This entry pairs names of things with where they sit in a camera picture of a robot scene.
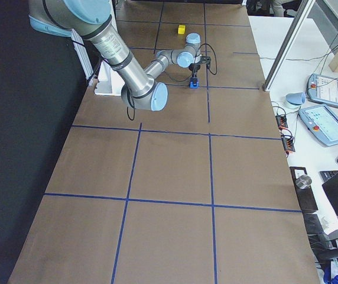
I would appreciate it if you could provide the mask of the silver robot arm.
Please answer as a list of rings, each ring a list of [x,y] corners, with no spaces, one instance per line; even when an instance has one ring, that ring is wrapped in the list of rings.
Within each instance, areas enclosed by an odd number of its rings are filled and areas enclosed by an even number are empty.
[[[76,31],[82,39],[90,41],[125,82],[121,98],[134,109],[164,109],[168,89],[156,78],[171,64],[187,68],[200,61],[200,35],[190,33],[182,49],[159,51],[155,60],[142,68],[112,25],[109,1],[29,1],[28,4],[33,29],[61,37],[70,37]]]

